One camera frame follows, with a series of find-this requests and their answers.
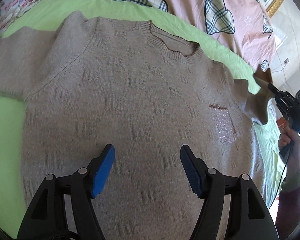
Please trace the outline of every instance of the silver rivet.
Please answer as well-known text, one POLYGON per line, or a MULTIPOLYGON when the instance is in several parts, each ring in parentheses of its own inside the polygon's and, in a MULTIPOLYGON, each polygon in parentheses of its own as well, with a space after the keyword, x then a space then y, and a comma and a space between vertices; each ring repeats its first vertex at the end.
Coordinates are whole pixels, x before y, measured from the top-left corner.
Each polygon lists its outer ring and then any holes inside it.
POLYGON ((54 178, 53 174, 46 175, 45 177, 46 180, 51 180, 53 178, 54 178))
POLYGON ((88 170, 86 168, 80 168, 79 173, 80 174, 85 174, 88 170))
POLYGON ((250 179, 249 175, 247 175, 247 174, 242 174, 241 177, 242 177, 244 180, 249 180, 249 179, 250 179))
POLYGON ((216 169, 214 169, 214 168, 209 168, 209 169, 208 169, 208 173, 213 175, 213 174, 216 174, 217 171, 216 171, 216 169))

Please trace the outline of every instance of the wall socket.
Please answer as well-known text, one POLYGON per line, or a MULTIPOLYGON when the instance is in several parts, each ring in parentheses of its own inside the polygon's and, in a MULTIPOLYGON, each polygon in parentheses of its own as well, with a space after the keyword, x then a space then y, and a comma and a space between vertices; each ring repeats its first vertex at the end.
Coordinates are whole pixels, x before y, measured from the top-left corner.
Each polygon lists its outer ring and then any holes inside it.
POLYGON ((284 61, 285 66, 288 64, 288 62, 289 62, 289 58, 287 58, 287 59, 284 61))

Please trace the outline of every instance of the person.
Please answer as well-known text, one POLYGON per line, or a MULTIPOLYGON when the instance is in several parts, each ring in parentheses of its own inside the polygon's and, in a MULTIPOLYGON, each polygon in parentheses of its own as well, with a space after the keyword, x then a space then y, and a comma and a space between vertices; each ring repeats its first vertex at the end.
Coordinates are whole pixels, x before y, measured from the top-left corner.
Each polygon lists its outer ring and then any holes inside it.
POLYGON ((279 149, 295 142, 287 161, 287 174, 279 194, 276 228, 279 239, 287 239, 300 222, 300 136, 289 127, 284 127, 278 141, 279 149))

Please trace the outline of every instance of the black cable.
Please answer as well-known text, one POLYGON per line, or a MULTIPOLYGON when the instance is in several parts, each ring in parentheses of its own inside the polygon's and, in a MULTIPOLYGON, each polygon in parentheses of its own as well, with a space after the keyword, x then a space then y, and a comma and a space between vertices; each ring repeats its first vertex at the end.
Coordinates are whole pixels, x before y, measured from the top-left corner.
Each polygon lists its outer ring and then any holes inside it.
POLYGON ((288 158, 287 158, 286 164, 285 164, 285 166, 284 166, 284 169, 282 170, 282 174, 281 174, 281 177, 280 177, 279 185, 278 185, 278 188, 277 188, 277 191, 276 191, 276 194, 275 194, 275 198, 273 199, 271 206, 273 205, 274 201, 275 201, 276 198, 277 198, 277 194, 278 194, 278 191, 279 191, 279 188, 280 188, 280 185, 281 185, 282 176, 284 175, 284 171, 285 171, 285 169, 286 169, 286 166, 287 166, 287 163, 288 163, 290 154, 291 154, 292 149, 293 149, 294 144, 295 144, 294 141, 291 141, 290 143, 291 143, 291 144, 290 144, 290 147, 289 147, 289 150, 288 150, 288 158))
POLYGON ((17 240, 58 240, 58 239, 62 239, 62 238, 65 238, 65 239, 72 238, 75 240, 80 240, 80 236, 77 233, 74 233, 69 230, 58 231, 58 232, 47 234, 45 236, 40 236, 40 237, 17 239, 17 240))

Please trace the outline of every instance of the sparkly pocket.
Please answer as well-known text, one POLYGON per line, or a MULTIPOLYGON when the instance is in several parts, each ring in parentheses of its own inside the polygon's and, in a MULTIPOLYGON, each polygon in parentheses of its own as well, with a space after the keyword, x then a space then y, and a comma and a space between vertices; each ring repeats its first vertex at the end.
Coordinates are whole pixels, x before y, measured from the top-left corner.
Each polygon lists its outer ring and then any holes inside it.
POLYGON ((217 127, 220 142, 222 144, 234 143, 237 140, 234 126, 228 108, 220 105, 209 105, 214 123, 217 127))

